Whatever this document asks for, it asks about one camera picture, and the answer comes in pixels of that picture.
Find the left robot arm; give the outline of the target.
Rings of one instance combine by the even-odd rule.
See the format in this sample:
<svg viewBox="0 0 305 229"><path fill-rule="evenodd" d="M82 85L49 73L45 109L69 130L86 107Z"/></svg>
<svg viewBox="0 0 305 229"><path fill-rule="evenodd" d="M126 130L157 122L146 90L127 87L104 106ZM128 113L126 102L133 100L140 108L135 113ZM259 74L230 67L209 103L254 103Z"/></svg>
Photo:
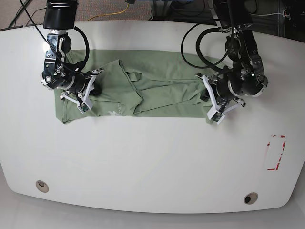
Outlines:
<svg viewBox="0 0 305 229"><path fill-rule="evenodd" d="M253 21L242 0L210 0L210 12L216 22L215 28L204 30L197 38L195 49L199 59L205 64L202 69L212 69L218 74L213 76L197 74L202 79L206 91L203 100L210 100L209 120L220 123L226 113L246 102L242 96L258 97L268 87L262 59L257 43L250 29ZM205 35L227 33L224 57L233 62L232 68L218 65L224 60L211 63L203 55L200 45Z"/></svg>

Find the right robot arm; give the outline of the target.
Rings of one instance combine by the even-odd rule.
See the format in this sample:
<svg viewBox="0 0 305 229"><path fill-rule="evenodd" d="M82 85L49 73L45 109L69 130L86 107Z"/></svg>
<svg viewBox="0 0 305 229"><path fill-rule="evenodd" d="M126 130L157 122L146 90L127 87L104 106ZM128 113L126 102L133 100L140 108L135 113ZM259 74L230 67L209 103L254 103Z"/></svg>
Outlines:
<svg viewBox="0 0 305 229"><path fill-rule="evenodd" d="M90 94L101 93L100 88L95 85L95 80L104 69L83 72L90 49L84 32L74 25L77 8L76 0L49 0L46 3L43 27L49 30L46 37L49 49L45 54L41 83L50 90L62 89L60 99L75 103L77 108L85 113L93 107L89 99ZM77 63L67 62L67 54L71 50L68 30L76 30L85 42L84 60Z"/></svg>

